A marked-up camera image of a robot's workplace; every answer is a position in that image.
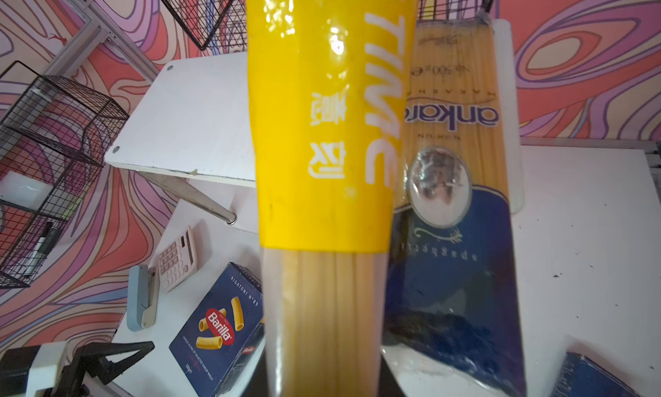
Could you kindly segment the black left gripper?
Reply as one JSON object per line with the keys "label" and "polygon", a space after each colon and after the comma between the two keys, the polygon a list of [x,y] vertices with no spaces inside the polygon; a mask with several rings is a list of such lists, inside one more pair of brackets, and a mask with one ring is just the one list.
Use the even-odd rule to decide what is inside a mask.
{"label": "black left gripper", "polygon": [[48,395],[105,396],[105,384],[110,384],[154,349],[155,345],[151,341],[85,345],[77,351],[77,368],[66,366]]}

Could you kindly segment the blue Barilla rigatoni box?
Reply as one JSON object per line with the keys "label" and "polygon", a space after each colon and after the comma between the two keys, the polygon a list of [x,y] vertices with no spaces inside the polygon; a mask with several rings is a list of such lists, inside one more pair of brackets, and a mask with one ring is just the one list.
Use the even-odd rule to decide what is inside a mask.
{"label": "blue Barilla rigatoni box", "polygon": [[264,334],[262,285],[229,263],[169,345],[200,397],[228,393]]}

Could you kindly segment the blue Ankara spaghetti bag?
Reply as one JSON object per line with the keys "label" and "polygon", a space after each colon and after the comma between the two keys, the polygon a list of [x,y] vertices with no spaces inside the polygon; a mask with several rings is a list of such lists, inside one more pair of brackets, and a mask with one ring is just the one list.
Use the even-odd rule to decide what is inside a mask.
{"label": "blue Ankara spaghetti bag", "polygon": [[402,133],[383,340],[526,395],[488,18],[417,24]]}

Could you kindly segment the yellow Pastatime spaghetti bag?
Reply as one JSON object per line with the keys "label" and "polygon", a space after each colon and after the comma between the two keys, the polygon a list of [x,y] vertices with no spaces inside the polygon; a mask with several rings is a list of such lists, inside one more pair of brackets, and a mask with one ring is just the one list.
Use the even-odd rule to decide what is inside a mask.
{"label": "yellow Pastatime spaghetti bag", "polygon": [[248,47],[273,396],[375,396],[411,47]]}

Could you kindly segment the white two-tier shelf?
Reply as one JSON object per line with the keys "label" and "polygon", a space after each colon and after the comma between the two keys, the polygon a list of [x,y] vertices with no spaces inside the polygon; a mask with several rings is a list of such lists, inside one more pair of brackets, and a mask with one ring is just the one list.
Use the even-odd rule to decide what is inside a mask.
{"label": "white two-tier shelf", "polygon": [[[510,210],[523,206],[516,87],[512,54],[494,31],[497,85],[504,116]],[[106,153],[112,166],[139,171],[150,181],[206,209],[226,223],[248,219],[258,234],[255,153],[251,136],[248,52],[172,61],[149,88]]]}

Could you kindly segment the grey blue stapler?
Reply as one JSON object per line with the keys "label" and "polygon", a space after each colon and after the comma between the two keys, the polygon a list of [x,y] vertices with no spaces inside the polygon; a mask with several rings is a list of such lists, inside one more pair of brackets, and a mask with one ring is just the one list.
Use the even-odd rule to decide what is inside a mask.
{"label": "grey blue stapler", "polygon": [[127,287],[127,328],[138,332],[154,325],[158,309],[160,280],[155,267],[136,265],[129,271]]}

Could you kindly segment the black marker pen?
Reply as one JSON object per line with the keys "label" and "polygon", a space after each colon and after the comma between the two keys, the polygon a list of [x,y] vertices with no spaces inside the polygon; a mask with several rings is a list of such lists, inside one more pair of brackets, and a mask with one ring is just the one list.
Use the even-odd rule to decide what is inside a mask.
{"label": "black marker pen", "polygon": [[40,238],[37,240],[36,244],[34,245],[34,249],[32,250],[31,254],[28,256],[26,268],[23,273],[24,278],[31,278],[31,276],[33,276],[33,274],[35,273],[35,270],[41,260],[41,255],[43,251],[42,247],[46,243],[46,239],[51,233],[52,228],[53,228],[53,223],[51,221],[48,221],[42,230]]}

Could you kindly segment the blue Barilla spaghetti box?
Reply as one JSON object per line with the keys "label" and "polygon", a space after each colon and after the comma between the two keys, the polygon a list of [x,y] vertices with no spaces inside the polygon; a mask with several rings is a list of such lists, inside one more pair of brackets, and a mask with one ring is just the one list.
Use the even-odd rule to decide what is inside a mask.
{"label": "blue Barilla spaghetti box", "polygon": [[585,355],[566,353],[552,397],[638,397],[635,390]]}

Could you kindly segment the aluminium frame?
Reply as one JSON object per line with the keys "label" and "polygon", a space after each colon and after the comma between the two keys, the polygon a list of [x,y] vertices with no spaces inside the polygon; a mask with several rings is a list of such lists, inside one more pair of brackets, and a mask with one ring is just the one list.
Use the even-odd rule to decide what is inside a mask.
{"label": "aluminium frame", "polygon": [[84,27],[72,40],[70,48],[79,51],[77,62],[86,60],[100,45],[124,59],[148,82],[158,76],[158,69],[135,42],[106,14],[94,0],[61,0],[84,21]]}

